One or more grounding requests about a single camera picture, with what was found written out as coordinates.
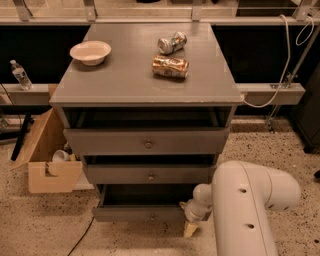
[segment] dresser top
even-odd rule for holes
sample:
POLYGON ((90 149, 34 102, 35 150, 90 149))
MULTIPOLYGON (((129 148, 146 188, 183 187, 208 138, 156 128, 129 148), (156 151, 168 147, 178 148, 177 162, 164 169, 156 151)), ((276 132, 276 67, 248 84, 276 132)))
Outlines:
POLYGON ((88 67, 73 60, 50 103, 54 106, 136 104, 241 104, 240 93, 207 23, 93 24, 84 41, 108 43, 111 54, 88 67), (184 49, 172 57, 189 61, 186 79, 154 75, 159 38, 181 31, 184 49))

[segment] cardboard box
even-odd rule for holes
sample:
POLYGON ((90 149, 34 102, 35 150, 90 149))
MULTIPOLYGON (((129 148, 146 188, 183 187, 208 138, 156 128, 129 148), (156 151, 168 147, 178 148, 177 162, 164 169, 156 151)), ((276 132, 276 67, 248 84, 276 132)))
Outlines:
POLYGON ((12 169, 28 164, 30 193, 62 193, 76 189, 93 189, 86 179, 81 161, 51 162, 66 139, 63 125, 54 109, 38 116, 26 135, 24 145, 12 169))

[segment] gray dresser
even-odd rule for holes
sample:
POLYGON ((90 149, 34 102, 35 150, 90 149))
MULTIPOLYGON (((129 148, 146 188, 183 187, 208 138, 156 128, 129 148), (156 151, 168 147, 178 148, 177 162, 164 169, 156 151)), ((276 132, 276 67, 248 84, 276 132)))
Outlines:
POLYGON ((97 221, 184 221, 179 202, 210 183, 240 94, 211 26, 94 24, 84 40, 112 52, 95 67, 72 61, 51 99, 100 205, 97 221), (155 76, 160 37, 185 32, 171 56, 190 62, 185 80, 155 76))

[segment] speckled floor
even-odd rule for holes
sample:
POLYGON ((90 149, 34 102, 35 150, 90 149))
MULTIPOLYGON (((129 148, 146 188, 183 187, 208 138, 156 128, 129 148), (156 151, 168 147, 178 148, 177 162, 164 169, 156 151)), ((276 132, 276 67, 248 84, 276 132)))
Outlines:
MULTIPOLYGON (((269 212, 281 256, 320 255, 320 151, 305 154, 300 137, 285 118, 270 134, 263 119, 237 118, 219 162, 244 160, 291 173, 301 185, 298 207, 269 212)), ((69 194, 30 194, 27 168, 10 171, 14 141, 0 146, 0 255, 68 255, 91 220, 98 199, 92 190, 69 194)), ((212 219, 201 223, 192 238, 183 238, 180 223, 93 224, 72 255, 216 256, 212 219)))

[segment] white cable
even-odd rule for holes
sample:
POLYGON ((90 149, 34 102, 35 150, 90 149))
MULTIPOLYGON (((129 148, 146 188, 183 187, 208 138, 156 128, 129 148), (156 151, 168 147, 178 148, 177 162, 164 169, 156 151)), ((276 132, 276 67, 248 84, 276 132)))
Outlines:
POLYGON ((276 92, 274 93, 274 95, 272 96, 272 98, 267 103, 265 103, 263 105, 254 105, 254 104, 251 104, 251 103, 247 102, 246 100, 243 101, 245 104, 247 104, 248 106, 253 107, 253 108, 264 108, 265 106, 269 105, 275 99, 275 97, 278 95, 278 92, 280 91, 281 82, 283 80, 283 77, 284 77, 284 75, 285 75, 285 73, 287 71, 287 68, 288 68, 288 65, 289 65, 289 62, 290 62, 291 51, 290 51, 289 26, 288 26, 288 22, 287 22, 286 16, 281 14, 279 17, 281 19, 283 19, 283 21, 284 21, 284 23, 286 25, 287 50, 288 50, 287 63, 285 65, 284 69, 283 69, 283 72, 282 72, 282 75, 281 75, 281 78, 280 78, 280 81, 279 81, 279 84, 278 84, 278 88, 277 88, 276 92))
POLYGON ((310 36, 312 35, 312 32, 314 30, 314 21, 313 21, 313 19, 310 16, 307 16, 307 18, 309 18, 310 21, 304 26, 304 28, 300 31, 299 35, 297 36, 297 38, 296 38, 296 45, 297 46, 303 45, 310 38, 310 36), (298 43, 299 37, 301 36, 302 32, 309 26, 310 23, 312 24, 312 28, 311 28, 310 34, 306 37, 305 40, 303 40, 303 42, 298 43))

